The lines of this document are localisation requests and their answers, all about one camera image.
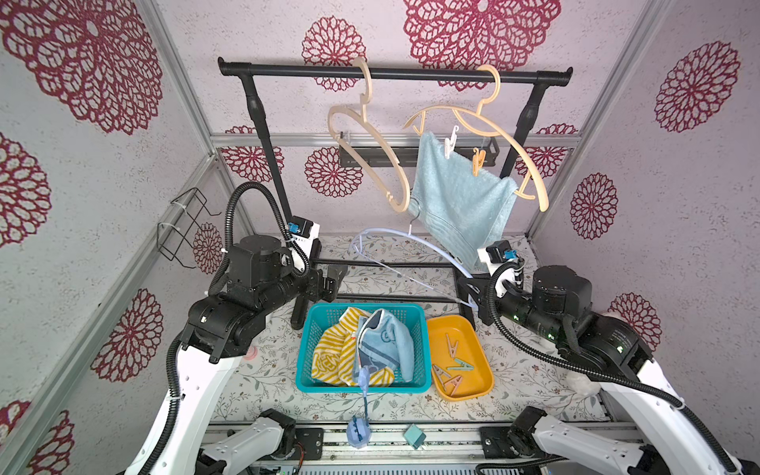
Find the light blue hanger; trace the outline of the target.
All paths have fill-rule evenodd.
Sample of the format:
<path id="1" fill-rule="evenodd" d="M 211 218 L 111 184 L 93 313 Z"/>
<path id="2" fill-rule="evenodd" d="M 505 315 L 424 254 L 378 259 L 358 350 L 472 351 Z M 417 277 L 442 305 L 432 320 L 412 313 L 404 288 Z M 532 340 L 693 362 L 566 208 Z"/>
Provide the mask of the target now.
<path id="1" fill-rule="evenodd" d="M 360 261 L 364 261 L 369 266 L 388 270 L 399 277 L 413 282 L 420 288 L 425 289 L 425 291 L 427 291 L 427 296 L 447 298 L 453 300 L 453 302 L 457 302 L 457 304 L 464 306 L 465 308 L 469 308 L 473 311 L 477 310 L 478 306 L 475 300 L 467 293 L 467 287 L 461 289 L 458 284 L 459 277 L 471 277 L 472 274 L 444 249 L 441 249 L 438 245 L 431 243 L 424 237 L 416 236 L 413 233 L 413 223 L 416 220 L 417 218 L 411 219 L 407 232 L 378 227 L 364 229 L 351 240 L 350 250 L 359 257 Z M 436 262 L 399 261 L 398 263 L 382 260 L 377 258 L 372 252 L 378 239 L 380 239 L 380 241 L 391 239 L 393 243 L 399 243 L 400 241 L 401 245 L 405 245 L 405 243 L 408 245 L 416 245 L 422 249 L 424 255 L 429 253 L 430 255 L 435 255 L 439 260 Z M 452 272 L 454 287 L 452 292 L 444 291 L 440 286 L 436 287 L 433 283 L 425 281 L 422 277 L 419 277 L 417 273 L 418 269 L 425 268 L 426 264 L 434 263 L 439 264 L 441 268 L 448 269 Z"/>

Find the peach pink clothespin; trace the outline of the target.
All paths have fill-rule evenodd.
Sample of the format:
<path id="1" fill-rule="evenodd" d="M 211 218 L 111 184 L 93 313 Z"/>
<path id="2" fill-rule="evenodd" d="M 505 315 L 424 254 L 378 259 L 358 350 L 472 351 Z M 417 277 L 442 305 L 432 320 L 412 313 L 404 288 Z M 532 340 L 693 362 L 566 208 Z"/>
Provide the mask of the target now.
<path id="1" fill-rule="evenodd" d="M 449 357 L 452 361 L 459 361 L 459 344 L 460 340 L 451 334 L 446 334 L 446 347 Z"/>

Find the green clothespin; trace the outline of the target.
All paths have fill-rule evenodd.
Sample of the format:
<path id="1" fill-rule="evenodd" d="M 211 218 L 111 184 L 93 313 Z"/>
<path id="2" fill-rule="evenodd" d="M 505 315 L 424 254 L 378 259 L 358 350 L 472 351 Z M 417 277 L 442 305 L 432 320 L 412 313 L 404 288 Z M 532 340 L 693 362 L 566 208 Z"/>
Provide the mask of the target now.
<path id="1" fill-rule="evenodd" d="M 449 366 L 446 369 L 448 372 L 451 371 L 462 371 L 462 372 L 469 372 L 474 370 L 474 366 L 465 362 L 465 361 L 459 361 L 457 360 L 457 365 Z"/>

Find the yellow striped towel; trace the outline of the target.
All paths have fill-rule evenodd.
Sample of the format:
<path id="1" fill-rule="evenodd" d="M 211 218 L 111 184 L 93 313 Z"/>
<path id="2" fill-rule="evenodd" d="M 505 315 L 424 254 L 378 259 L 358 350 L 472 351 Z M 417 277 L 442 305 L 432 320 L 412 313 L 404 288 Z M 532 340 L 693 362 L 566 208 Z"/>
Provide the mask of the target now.
<path id="1" fill-rule="evenodd" d="M 361 359 L 358 352 L 358 332 L 371 313 L 348 307 L 338 322 L 326 329 L 312 356 L 311 378 L 340 387 L 358 387 L 359 372 L 369 371 L 370 387 L 387 387 L 396 380 L 398 367 Z"/>

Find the blue hello towel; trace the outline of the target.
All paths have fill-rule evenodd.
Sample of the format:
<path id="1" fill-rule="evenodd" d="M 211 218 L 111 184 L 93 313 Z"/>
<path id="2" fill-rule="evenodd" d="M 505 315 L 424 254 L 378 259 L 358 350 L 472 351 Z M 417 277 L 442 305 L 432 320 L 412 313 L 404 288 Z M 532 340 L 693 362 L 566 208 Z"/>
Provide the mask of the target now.
<path id="1" fill-rule="evenodd" d="M 390 369 L 399 371 L 403 382 L 411 382 L 415 369 L 415 344 L 408 328 L 391 312 L 378 309 L 360 317 L 355 334 L 354 377 L 362 368 L 369 375 Z"/>

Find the teal plain towel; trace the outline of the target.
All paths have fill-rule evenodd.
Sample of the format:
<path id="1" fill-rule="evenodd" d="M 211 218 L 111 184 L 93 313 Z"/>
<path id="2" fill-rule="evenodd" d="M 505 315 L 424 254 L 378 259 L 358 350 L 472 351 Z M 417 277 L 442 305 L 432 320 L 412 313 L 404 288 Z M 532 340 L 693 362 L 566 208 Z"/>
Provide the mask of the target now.
<path id="1" fill-rule="evenodd" d="M 480 264 L 478 249 L 501 239 L 518 199 L 513 178 L 483 170 L 426 132 L 420 140 L 408 213 L 468 270 Z"/>

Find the beige plastic hanger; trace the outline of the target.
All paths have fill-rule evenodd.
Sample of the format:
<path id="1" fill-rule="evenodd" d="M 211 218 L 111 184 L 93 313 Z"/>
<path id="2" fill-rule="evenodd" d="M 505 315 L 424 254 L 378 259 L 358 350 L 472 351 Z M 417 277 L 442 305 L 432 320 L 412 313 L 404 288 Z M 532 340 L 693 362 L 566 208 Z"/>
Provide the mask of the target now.
<path id="1" fill-rule="evenodd" d="M 458 126 L 465 128 L 472 134 L 488 139 L 502 138 L 506 140 L 511 145 L 511 150 L 505 160 L 501 176 L 507 177 L 510 175 L 514 167 L 514 161 L 520 158 L 528 170 L 528 174 L 515 194 L 524 200 L 538 199 L 538 208 L 543 213 L 549 208 L 548 193 L 538 167 L 524 149 L 524 142 L 536 122 L 538 106 L 542 102 L 546 89 L 553 85 L 566 85 L 570 77 L 572 77 L 572 72 L 572 68 L 564 73 L 554 73 L 552 71 L 538 71 L 534 73 L 509 72 L 505 77 L 502 77 L 493 65 L 480 65 L 476 70 L 437 70 L 437 75 L 433 78 L 435 80 L 454 79 L 455 81 L 462 82 L 493 81 L 495 83 L 494 92 L 489 97 L 481 99 L 475 110 L 454 105 L 429 106 L 411 116 L 404 127 L 412 127 L 421 136 L 425 132 L 427 114 L 433 110 L 447 110 L 453 114 Z M 530 83 L 534 85 L 532 94 L 526 106 L 524 106 L 524 110 L 518 121 L 517 135 L 515 137 L 509 135 L 495 122 L 482 114 L 482 109 L 498 98 L 504 79 L 508 83 Z"/>

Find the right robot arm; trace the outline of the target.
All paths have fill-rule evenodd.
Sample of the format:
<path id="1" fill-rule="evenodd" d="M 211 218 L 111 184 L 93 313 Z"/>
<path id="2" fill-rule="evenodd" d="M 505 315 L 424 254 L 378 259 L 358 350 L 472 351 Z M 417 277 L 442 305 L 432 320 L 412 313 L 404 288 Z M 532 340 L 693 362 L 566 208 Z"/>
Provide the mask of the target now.
<path id="1" fill-rule="evenodd" d="M 649 345 L 626 321 L 592 311 L 592 284 L 567 266 L 536 269 L 530 291 L 504 262 L 458 285 L 513 346 L 547 364 L 587 376 L 631 417 L 643 443 L 579 429 L 528 406 L 497 443 L 507 467 L 559 461 L 600 474 L 756 474 L 758 463 L 730 454 L 665 377 Z"/>

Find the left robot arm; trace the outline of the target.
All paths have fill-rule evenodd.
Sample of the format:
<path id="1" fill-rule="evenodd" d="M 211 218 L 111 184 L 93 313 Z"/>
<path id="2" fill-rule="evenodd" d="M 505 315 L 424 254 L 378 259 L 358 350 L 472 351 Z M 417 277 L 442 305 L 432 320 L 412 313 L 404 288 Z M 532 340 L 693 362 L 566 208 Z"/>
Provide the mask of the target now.
<path id="1" fill-rule="evenodd" d="M 234 241 L 235 211 L 249 190 L 264 196 L 281 237 Z M 344 265 L 312 267 L 269 189 L 254 181 L 238 186 L 226 210 L 223 261 L 207 297 L 190 307 L 183 330 L 168 348 L 168 391 L 127 473 L 239 474 L 265 457 L 304 456 L 295 420 L 276 410 L 262 412 L 219 443 L 206 445 L 203 439 L 222 391 L 265 330 L 267 317 L 299 297 L 334 302 L 347 272 Z"/>

